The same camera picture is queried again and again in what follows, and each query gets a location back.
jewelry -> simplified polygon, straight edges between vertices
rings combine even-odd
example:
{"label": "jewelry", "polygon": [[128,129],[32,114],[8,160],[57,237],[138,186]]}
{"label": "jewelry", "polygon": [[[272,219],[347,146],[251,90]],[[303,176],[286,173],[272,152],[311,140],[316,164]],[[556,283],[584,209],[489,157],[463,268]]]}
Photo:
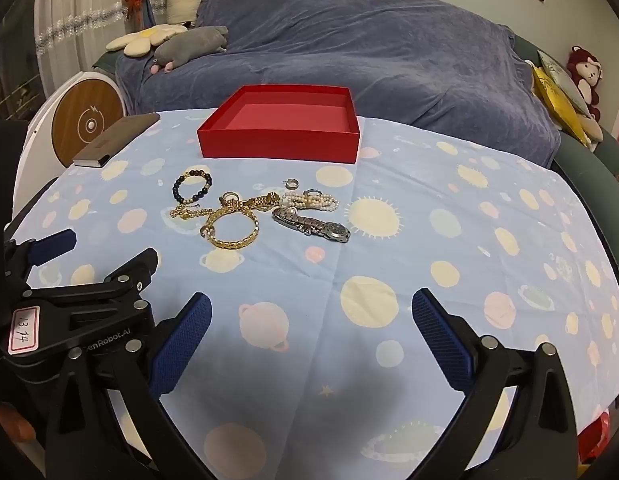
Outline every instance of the jewelry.
{"label": "jewelry", "polygon": [[[204,177],[206,181],[205,186],[203,186],[202,189],[198,193],[196,193],[194,196],[192,196],[191,198],[183,198],[178,192],[178,189],[180,187],[180,184],[182,184],[185,181],[185,179],[189,178],[190,176]],[[169,215],[172,218],[176,218],[177,216],[179,216],[183,220],[187,220],[188,218],[192,218],[194,216],[207,216],[209,213],[203,213],[203,211],[206,211],[206,210],[192,212],[189,208],[200,207],[197,204],[195,206],[192,206],[192,204],[202,199],[207,194],[210,187],[211,187],[211,175],[209,173],[206,173],[203,170],[185,171],[180,177],[176,179],[176,182],[174,182],[172,191],[174,192],[174,198],[176,199],[176,202],[178,202],[178,205],[176,206],[176,208],[172,209],[169,212]]]}
{"label": "jewelry", "polygon": [[300,231],[302,234],[317,235],[333,242],[347,243],[350,231],[342,224],[336,222],[322,222],[316,218],[300,216],[292,212],[292,209],[277,207],[272,211],[273,219],[281,225]]}
{"label": "jewelry", "polygon": [[[256,218],[254,213],[252,213],[252,209],[269,211],[269,209],[279,204],[280,196],[274,192],[267,193],[266,196],[257,196],[244,201],[241,201],[240,197],[234,192],[225,193],[222,197],[220,197],[221,208],[209,213],[207,222],[200,228],[200,235],[203,238],[207,238],[213,245],[221,249],[242,249],[256,240],[260,229],[258,218]],[[233,242],[218,240],[218,238],[216,238],[216,228],[214,227],[214,223],[219,218],[232,213],[241,213],[251,219],[252,222],[254,222],[254,230],[242,240]]]}
{"label": "jewelry", "polygon": [[283,184],[285,184],[285,187],[287,189],[291,189],[292,191],[298,189],[298,181],[295,178],[288,178],[287,180],[283,180],[282,182]]}
{"label": "jewelry", "polygon": [[336,211],[339,202],[331,195],[323,194],[318,189],[307,189],[300,193],[283,193],[280,206],[283,209],[317,209],[319,211]]}

white curtain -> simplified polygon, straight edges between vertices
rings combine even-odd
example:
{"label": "white curtain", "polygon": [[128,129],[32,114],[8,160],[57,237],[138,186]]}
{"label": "white curtain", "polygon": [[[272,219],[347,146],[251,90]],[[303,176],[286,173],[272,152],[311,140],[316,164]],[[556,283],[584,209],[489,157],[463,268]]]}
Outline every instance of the white curtain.
{"label": "white curtain", "polygon": [[47,97],[127,34],[126,12],[121,0],[35,0],[36,56]]}

red box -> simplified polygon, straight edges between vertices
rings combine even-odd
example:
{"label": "red box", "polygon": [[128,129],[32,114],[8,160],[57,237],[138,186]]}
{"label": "red box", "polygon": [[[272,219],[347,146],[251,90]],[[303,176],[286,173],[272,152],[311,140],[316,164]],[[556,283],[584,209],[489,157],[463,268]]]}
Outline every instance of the red box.
{"label": "red box", "polygon": [[348,88],[246,85],[199,128],[205,157],[354,164],[361,133]]}

wooden round panel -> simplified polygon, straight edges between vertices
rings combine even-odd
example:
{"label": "wooden round panel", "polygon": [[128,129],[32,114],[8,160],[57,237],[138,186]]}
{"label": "wooden round panel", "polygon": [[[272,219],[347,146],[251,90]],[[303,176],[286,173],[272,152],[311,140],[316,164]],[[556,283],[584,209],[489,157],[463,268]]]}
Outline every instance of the wooden round panel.
{"label": "wooden round panel", "polygon": [[58,103],[51,125],[51,143],[68,168],[74,156],[122,117],[115,89],[100,79],[72,86]]}

watch face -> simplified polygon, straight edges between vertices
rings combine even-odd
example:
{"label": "watch face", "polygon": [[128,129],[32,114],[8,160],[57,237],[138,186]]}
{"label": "watch face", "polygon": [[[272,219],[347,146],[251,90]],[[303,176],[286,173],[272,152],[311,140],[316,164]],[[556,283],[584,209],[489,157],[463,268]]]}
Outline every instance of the watch face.
{"label": "watch face", "polygon": [[332,238],[335,240],[347,241],[350,237],[350,232],[347,227],[335,222],[327,222],[327,230]]}

